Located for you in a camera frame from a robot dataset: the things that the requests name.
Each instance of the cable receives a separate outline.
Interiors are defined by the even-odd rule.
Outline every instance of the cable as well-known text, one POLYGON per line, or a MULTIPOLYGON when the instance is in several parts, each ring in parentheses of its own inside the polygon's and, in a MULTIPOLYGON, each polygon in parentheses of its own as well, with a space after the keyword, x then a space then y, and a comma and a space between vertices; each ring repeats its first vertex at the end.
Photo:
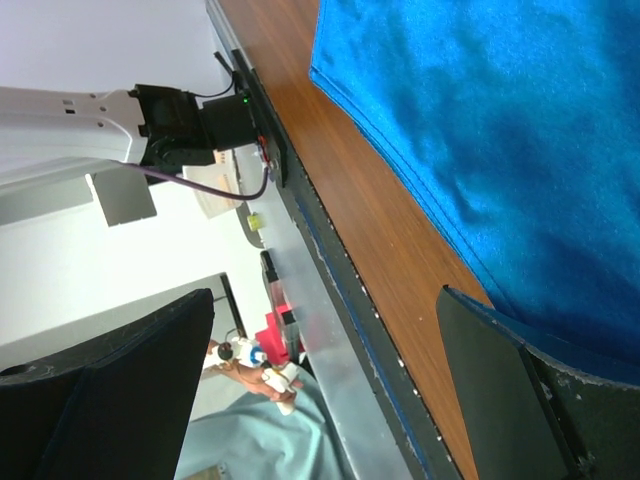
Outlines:
POLYGON ((216 60, 218 60, 218 62, 220 62, 220 65, 222 65, 222 68, 224 69, 224 71, 227 72, 227 74, 229 75, 229 78, 231 79, 231 83, 229 84, 229 86, 225 90, 223 90, 220 93, 214 93, 213 95, 201 95, 199 93, 194 93, 193 96, 196 97, 196 98, 216 98, 216 97, 221 97, 225 93, 228 93, 236 83, 235 76, 233 75, 233 70, 231 69, 231 67, 229 66, 227 61, 224 59, 222 54, 220 52, 215 52, 213 54, 213 56, 216 57, 216 60))
POLYGON ((142 165, 138 165, 136 163, 120 163, 120 165, 124 165, 125 167, 131 168, 133 170, 137 170, 149 177, 154 177, 160 180, 166 180, 168 182, 173 182, 173 183, 177 183, 178 185, 190 187, 190 188, 193 188, 194 190, 208 193, 210 195, 216 195, 218 197, 228 198, 230 200, 239 200, 241 202, 248 202, 250 200, 256 200, 260 198, 266 191, 267 185, 269 184, 269 167, 266 165, 262 171, 262 185, 260 186, 260 189, 256 193, 252 193, 249 195, 242 195, 238 193, 226 192, 224 190, 218 190, 217 188, 209 187, 201 183, 192 182, 191 180, 186 180, 180 177, 174 177, 173 175, 169 175, 168 173, 156 172, 151 168, 143 167, 142 165))
POLYGON ((229 339, 229 335, 231 335, 233 332, 236 332, 236 333, 240 334, 240 329, 238 327, 236 327, 236 328, 232 328, 231 330, 229 330, 227 332, 227 334, 224 336, 224 341, 225 342, 229 339))
POLYGON ((262 160, 266 165, 271 165, 271 159, 267 154, 267 139, 262 135, 258 135, 258 146, 260 147, 260 155, 262 155, 262 160))
POLYGON ((213 95, 201 95, 199 93, 193 93, 192 95, 196 98, 216 98, 216 97, 221 97, 222 95, 224 95, 225 93, 228 93, 233 86, 235 85, 235 81, 233 80, 233 78, 231 79, 231 83, 229 84, 229 86, 227 88, 225 88, 223 91, 221 91, 220 93, 214 93, 213 95))

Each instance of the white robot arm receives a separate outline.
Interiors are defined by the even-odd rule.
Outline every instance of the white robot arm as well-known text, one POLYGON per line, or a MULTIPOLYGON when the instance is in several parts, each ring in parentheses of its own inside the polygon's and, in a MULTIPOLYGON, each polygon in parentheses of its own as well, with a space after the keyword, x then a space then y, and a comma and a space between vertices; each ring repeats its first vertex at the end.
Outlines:
POLYGON ((213 150, 253 143, 243 95, 204 102, 174 88, 68 93, 0 87, 0 192, 27 180, 94 173, 110 162, 214 163, 213 150))

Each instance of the metal edge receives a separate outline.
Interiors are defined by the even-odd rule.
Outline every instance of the metal edge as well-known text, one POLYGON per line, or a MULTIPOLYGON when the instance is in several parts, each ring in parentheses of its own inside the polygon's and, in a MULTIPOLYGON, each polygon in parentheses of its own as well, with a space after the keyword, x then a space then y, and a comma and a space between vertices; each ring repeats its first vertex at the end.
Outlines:
MULTIPOLYGON (((260 181, 257 149, 241 150, 237 156, 239 168, 244 181, 253 188, 260 181)), ((314 261, 315 250, 303 238, 307 231, 304 220, 292 220, 274 181, 249 206, 264 219, 260 233, 265 248, 293 309, 329 411, 327 421, 338 432, 356 478, 411 478, 398 440, 364 373, 363 364, 369 363, 356 355, 354 340, 347 336, 314 261)))
MULTIPOLYGON (((234 45, 236 49, 242 51, 242 47, 233 33, 219 2, 217 0, 208 0, 207 5, 214 26, 221 28, 221 30, 218 31, 220 36, 223 36, 222 32, 226 29, 228 29, 232 35, 233 40, 231 42, 225 42, 223 40, 225 46, 234 45)), ((249 62, 246 55, 243 56, 246 61, 249 62)), ((349 258, 342 241, 331 225, 328 214, 324 210, 324 206, 317 196, 306 171, 304 171, 304 167, 299 163, 299 159, 297 159, 295 153, 292 152, 294 152, 294 150, 292 146, 289 145, 290 155, 288 155, 289 158, 287 160, 290 162, 293 161, 293 164, 299 166, 305 182, 302 182, 303 185, 295 182, 294 185, 288 185, 287 188, 284 189, 281 188, 279 189, 280 194, 289 215, 298 224, 303 241, 320 274, 322 283, 331 297, 331 302, 334 307, 341 312, 339 315, 340 323, 349 338, 360 365, 363 367, 369 388, 372 389, 372 393, 376 396, 377 403, 384 412, 387 423, 398 441, 398 447, 400 447, 402 455, 407 462, 407 467, 412 476, 424 478, 427 466, 424 462, 420 462, 416 458, 416 449, 418 449, 423 452, 428 452, 430 478, 460 480, 462 476, 455 462, 452 460, 452 456, 443 441, 441 433, 435 425, 424 401, 421 399, 412 378, 404 367, 404 363, 397 352, 395 344, 391 340, 384 323, 377 313, 375 305, 370 299, 366 287, 349 258), (314 222, 313 219, 309 218, 309 212, 307 212, 306 215, 305 212, 303 212, 303 204, 305 202, 303 201, 301 204, 299 200, 301 196, 308 197, 309 193, 312 193, 317 202, 317 205, 312 206, 310 210, 315 210, 314 216, 319 214, 321 217, 324 217, 324 222, 314 222), (323 223, 326 224, 325 227, 330 227, 332 232, 329 234, 327 234, 326 231, 314 233, 313 225, 320 225, 322 227, 323 223), (327 251, 333 249, 337 249, 341 253, 336 255, 327 251), (346 284, 343 285, 342 289, 338 289, 338 279, 346 280, 346 282, 341 282, 346 284), (360 324, 360 328, 356 327, 356 321, 360 324), (377 365, 374 365, 372 361, 372 351, 374 355, 378 357, 377 365), (391 381, 383 382, 381 374, 385 378, 391 379, 391 381), (400 396, 402 398, 400 399, 400 403, 405 406, 404 409, 399 407, 397 398, 395 402, 391 398, 397 397, 397 392, 401 392, 400 396), (407 429, 413 431, 413 435, 407 432, 407 429)))

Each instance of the white wall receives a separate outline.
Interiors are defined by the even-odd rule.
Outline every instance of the white wall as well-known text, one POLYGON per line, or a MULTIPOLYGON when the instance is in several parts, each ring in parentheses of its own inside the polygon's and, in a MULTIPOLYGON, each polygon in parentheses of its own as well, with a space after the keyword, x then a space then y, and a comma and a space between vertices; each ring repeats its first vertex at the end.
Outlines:
MULTIPOLYGON (((228 82, 203 0, 3 0, 0 31, 0 85, 214 93, 228 82)), ((235 212, 207 221, 184 187, 152 194, 156 218, 116 228, 97 204, 0 226, 0 356, 3 345, 219 272, 249 333, 264 325, 258 251, 235 212)))

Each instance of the red object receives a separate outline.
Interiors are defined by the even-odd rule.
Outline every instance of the red object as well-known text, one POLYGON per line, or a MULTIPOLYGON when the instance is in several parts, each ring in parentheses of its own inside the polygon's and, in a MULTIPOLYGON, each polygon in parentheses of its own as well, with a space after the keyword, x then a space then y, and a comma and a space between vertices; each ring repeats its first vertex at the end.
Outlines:
MULTIPOLYGON (((290 311, 291 309, 287 305, 278 307, 280 314, 290 311)), ((289 354, 287 353, 287 347, 282 342, 282 336, 280 329, 278 328, 278 322, 276 316, 273 313, 268 313, 267 328, 256 334, 256 340, 267 354, 269 362, 273 365, 283 365, 289 361, 289 354)))

